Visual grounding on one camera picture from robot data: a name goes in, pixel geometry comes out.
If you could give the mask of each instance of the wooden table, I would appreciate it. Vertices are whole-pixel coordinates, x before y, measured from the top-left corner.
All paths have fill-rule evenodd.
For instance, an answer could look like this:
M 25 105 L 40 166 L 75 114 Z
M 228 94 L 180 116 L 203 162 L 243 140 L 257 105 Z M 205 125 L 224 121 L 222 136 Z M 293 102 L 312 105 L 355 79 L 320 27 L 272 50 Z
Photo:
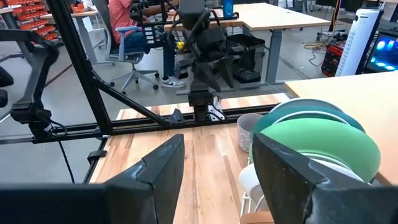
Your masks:
M 82 13 L 72 13 L 71 16 L 76 19 L 76 23 L 79 29 L 80 39 L 83 42 L 83 46 L 86 50 L 87 57 L 90 59 L 92 65 L 102 65 L 102 64 L 109 64 L 110 62 L 99 62 L 97 57 L 94 53 L 94 47 L 91 43 L 90 36 L 88 31 L 85 27 L 85 23 L 83 21 L 84 18 L 87 16 L 96 16 L 99 12 L 97 10 L 87 11 Z M 41 19 L 53 19 L 52 14 L 46 14 L 44 16 L 40 16 Z
M 223 16 L 222 10 L 217 9 L 216 12 L 217 16 Z M 273 6 L 267 3 L 236 4 L 234 5 L 234 12 L 239 13 L 239 19 L 220 21 L 222 26 L 245 26 L 250 31 L 259 31 L 330 25 L 330 21 Z M 169 31 L 170 28 L 171 25 L 166 25 L 164 27 L 165 31 Z M 177 25 L 176 29 L 182 30 L 182 24 Z
M 398 72 L 287 82 L 296 96 L 329 101 L 357 119 L 381 152 L 376 179 L 397 185 Z
M 286 100 L 283 93 L 249 96 L 222 100 L 221 107 L 271 105 Z M 170 114 L 174 108 L 192 112 L 188 103 L 148 108 L 159 114 Z M 127 109 L 120 111 L 118 119 L 138 117 L 136 111 Z M 178 133 L 185 138 L 185 167 L 174 223 L 238 223 L 243 196 L 238 176 L 248 164 L 248 154 L 238 146 L 236 124 L 110 137 L 104 148 L 108 153 L 99 159 L 90 182 L 112 178 Z
M 330 25 L 330 21 L 267 3 L 237 4 L 234 5 L 234 12 L 239 13 L 239 19 L 220 21 L 223 27 L 240 26 L 243 29 L 243 34 L 246 35 L 255 31 L 273 30 L 269 44 L 267 72 L 262 74 L 260 82 L 241 84 L 240 88 L 254 88 L 278 83 L 276 75 L 282 45 L 282 29 Z M 211 22 L 211 26 L 215 26 L 215 24 L 216 22 Z M 166 31 L 170 28 L 171 25 L 165 26 Z M 182 30 L 182 25 L 177 25 L 176 29 Z

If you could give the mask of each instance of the yellow object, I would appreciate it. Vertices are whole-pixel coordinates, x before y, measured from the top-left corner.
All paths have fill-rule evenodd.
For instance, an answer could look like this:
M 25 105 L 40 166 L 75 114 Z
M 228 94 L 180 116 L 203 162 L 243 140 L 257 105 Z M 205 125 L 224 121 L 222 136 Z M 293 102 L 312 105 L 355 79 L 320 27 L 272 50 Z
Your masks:
M 177 49 L 182 50 L 184 48 L 184 42 L 177 42 Z

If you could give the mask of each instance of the black metal frame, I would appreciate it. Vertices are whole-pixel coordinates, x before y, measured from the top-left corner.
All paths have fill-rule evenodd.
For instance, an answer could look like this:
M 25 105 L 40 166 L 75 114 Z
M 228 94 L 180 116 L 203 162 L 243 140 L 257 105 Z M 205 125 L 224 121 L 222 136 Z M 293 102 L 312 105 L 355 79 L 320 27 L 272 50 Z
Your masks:
M 253 106 L 246 108 L 234 108 L 225 110 L 226 120 L 196 122 L 193 113 L 183 114 L 184 123 L 170 122 L 172 115 L 160 116 L 147 108 L 127 98 L 120 92 L 107 86 L 107 84 L 93 71 L 90 61 L 87 59 L 78 32 L 73 25 L 67 5 L 64 1 L 47 0 L 53 18 L 57 23 L 63 42 L 68 50 L 76 74 L 83 87 L 83 91 L 95 116 L 96 123 L 78 124 L 66 126 L 68 133 L 63 128 L 56 128 L 53 136 L 45 138 L 17 138 L 3 139 L 0 144 L 13 144 L 22 142 L 45 143 L 66 141 L 84 138 L 102 138 L 121 134 L 134 134 L 149 131 L 162 131 L 168 129 L 193 128 L 236 122 L 237 118 L 245 113 L 268 113 L 275 105 Z M 125 119 L 111 121 L 106 111 L 100 90 L 111 95 L 128 107 L 143 114 L 145 118 Z

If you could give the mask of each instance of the desk leg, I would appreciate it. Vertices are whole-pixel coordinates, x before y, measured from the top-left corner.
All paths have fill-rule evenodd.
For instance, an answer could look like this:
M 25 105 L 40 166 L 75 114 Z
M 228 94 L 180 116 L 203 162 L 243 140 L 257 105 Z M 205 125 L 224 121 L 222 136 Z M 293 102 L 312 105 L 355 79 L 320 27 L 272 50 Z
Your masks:
M 4 19 L 4 22 L 6 23 L 8 29 L 19 29 L 18 23 L 11 12 L 4 13 L 2 15 L 2 18 Z M 24 55 L 27 62 L 32 65 L 33 57 L 32 54 L 27 49 L 26 44 L 23 42 L 17 42 L 17 44 L 21 49 L 21 52 Z
M 111 64 L 111 62 L 98 62 L 94 53 L 93 45 L 91 44 L 90 36 L 83 22 L 84 17 L 76 17 L 77 26 L 79 27 L 80 39 L 83 42 L 83 47 L 86 50 L 87 57 L 92 65 Z
M 280 46 L 282 45 L 282 30 L 272 31 L 271 42 L 269 44 L 269 55 L 267 63 L 266 83 L 273 85 L 276 83 L 278 70 Z

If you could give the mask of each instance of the white tower fan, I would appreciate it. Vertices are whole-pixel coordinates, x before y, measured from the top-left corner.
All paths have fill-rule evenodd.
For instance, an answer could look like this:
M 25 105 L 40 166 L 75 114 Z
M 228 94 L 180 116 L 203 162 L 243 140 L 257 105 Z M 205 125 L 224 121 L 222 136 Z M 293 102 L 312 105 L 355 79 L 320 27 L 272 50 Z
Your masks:
M 357 75 L 363 71 L 366 54 L 379 26 L 383 10 L 358 9 L 348 34 L 336 76 Z

